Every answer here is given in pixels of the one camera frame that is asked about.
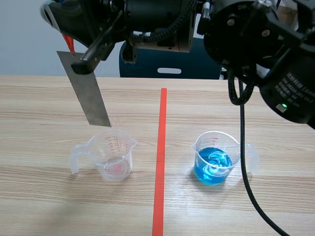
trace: blue chair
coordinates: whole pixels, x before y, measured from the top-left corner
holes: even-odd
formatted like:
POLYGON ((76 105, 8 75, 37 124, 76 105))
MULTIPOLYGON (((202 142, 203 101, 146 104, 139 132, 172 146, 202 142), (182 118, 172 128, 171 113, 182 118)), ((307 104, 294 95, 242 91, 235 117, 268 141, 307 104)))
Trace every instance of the blue chair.
POLYGON ((203 39, 194 38, 189 53, 137 49, 136 64, 125 63, 119 53, 120 77, 136 78, 174 78, 174 79, 213 79, 220 77, 221 65, 206 52, 203 39), (159 73, 159 68, 180 69, 180 74, 159 73))

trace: measuring cup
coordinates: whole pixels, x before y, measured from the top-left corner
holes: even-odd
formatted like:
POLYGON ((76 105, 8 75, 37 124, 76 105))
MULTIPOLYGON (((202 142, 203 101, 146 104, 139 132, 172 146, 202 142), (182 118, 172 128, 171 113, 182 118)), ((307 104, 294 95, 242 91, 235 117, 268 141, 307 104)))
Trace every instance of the measuring cup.
MULTIPOLYGON (((191 148, 195 152, 195 174, 206 184, 215 185, 223 182, 240 162, 240 143, 223 132, 203 133, 191 148)), ((259 156, 256 154, 255 146, 246 144, 245 149, 249 171, 252 172, 257 168, 259 156)))
POLYGON ((118 129, 103 131, 93 136, 87 143, 71 149, 71 172, 78 173, 78 157, 87 156, 101 176, 110 181, 126 178, 132 170, 132 149, 137 141, 118 129))

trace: red tape line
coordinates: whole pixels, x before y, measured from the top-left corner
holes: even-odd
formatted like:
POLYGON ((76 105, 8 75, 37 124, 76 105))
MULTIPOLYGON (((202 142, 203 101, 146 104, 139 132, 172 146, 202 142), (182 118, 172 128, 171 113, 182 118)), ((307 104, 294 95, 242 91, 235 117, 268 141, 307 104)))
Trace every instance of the red tape line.
POLYGON ((165 136, 166 136, 167 89, 161 89, 157 137, 157 169, 154 192, 152 236, 163 236, 164 225, 164 174, 165 174, 165 136))

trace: wooden table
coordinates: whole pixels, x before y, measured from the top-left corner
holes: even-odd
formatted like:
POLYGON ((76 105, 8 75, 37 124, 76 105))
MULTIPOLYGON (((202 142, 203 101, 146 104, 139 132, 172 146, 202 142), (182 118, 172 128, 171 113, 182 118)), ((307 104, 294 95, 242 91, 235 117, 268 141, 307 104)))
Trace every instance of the wooden table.
MULTIPOLYGON (((67 77, 0 76, 0 235, 150 236, 160 89, 168 89, 165 236, 277 235, 254 210, 239 168, 216 187, 192 173, 190 145, 219 130, 239 140, 239 107, 226 81, 99 78, 114 128, 139 141, 133 171, 101 179, 87 158, 70 173, 70 149, 102 127, 89 126, 67 77)), ((292 236, 315 231, 315 131, 268 108, 256 90, 246 105, 246 141, 260 166, 253 192, 292 236)))

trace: blue liquid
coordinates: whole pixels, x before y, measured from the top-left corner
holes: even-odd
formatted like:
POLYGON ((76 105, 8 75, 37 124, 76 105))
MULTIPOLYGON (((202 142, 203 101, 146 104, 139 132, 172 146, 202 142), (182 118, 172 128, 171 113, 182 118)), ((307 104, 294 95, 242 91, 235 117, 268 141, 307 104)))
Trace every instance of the blue liquid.
POLYGON ((206 164, 200 157, 196 158, 194 169, 197 178, 204 183, 212 185, 223 182, 231 169, 220 169, 217 167, 232 166, 232 161, 227 153, 215 147, 206 147, 199 151, 199 155, 213 166, 206 164))

